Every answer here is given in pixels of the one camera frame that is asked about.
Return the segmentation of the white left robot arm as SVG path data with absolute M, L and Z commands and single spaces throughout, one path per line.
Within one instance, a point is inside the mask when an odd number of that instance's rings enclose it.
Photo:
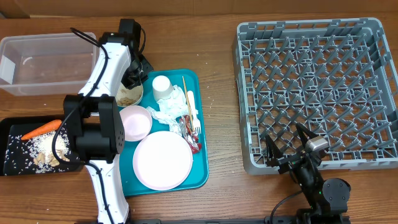
M 78 153 L 95 190 L 97 223 L 130 223 L 131 209 L 123 193 L 119 170 L 126 134 L 116 104 L 119 86 L 142 85 L 153 70 L 142 52 L 146 34 L 134 19 L 121 19 L 117 32 L 105 32 L 98 40 L 72 28 L 71 31 L 99 48 L 91 76 L 76 95 L 63 102 L 70 149 Z

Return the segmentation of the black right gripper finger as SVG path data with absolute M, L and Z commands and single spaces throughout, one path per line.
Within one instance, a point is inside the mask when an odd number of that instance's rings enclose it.
M 307 141 L 309 139 L 313 139 L 317 137 L 318 135 L 311 132 L 309 129 L 307 129 L 302 123 L 296 123 L 295 124 L 298 136 L 302 142 L 302 146 L 305 146 Z
M 267 134 L 265 136 L 266 141 L 266 152 L 267 152 L 267 165 L 278 165 L 279 159 L 283 158 L 283 153 L 277 147 L 276 143 Z

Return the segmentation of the white bowl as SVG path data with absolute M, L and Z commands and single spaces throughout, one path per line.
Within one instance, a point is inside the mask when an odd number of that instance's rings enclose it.
M 130 105 L 138 105 L 143 97 L 144 88 L 138 85 L 132 89 L 127 89 L 123 84 L 120 84 L 117 95 L 115 97 L 118 106 L 127 107 Z

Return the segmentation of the orange carrot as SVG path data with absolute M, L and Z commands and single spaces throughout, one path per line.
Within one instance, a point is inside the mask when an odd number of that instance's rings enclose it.
M 53 121 L 51 121 L 49 123 L 46 123 L 46 124 L 38 127 L 37 129 L 35 129 L 33 131 L 23 135 L 23 137 L 21 137 L 21 139 L 23 141 L 25 141 L 25 140 L 29 140 L 29 139 L 32 139 L 34 137 L 37 137 L 37 136 L 40 136 L 40 135 L 47 134 L 49 132 L 55 131 L 55 130 L 57 130 L 60 127 L 61 123 L 62 123 L 62 120 L 60 120 L 60 119 L 53 120 Z

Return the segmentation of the pink bowl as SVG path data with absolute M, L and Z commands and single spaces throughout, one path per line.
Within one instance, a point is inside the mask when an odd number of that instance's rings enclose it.
M 144 107 L 127 106 L 119 114 L 123 122 L 126 141 L 140 141 L 150 133 L 152 116 Z

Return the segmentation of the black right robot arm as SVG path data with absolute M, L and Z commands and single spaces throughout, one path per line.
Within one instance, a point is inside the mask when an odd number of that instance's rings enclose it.
M 302 147 L 295 154 L 284 156 L 269 135 L 265 136 L 267 161 L 271 167 L 278 167 L 280 174 L 288 173 L 300 186 L 300 190 L 281 200 L 265 217 L 265 223 L 349 223 L 343 214 L 348 210 L 350 184 L 339 178 L 323 179 L 318 170 L 330 147 L 329 142 L 304 125 L 295 125 Z M 277 216 L 276 210 L 286 201 L 304 194 L 309 208 L 298 209 L 294 216 Z

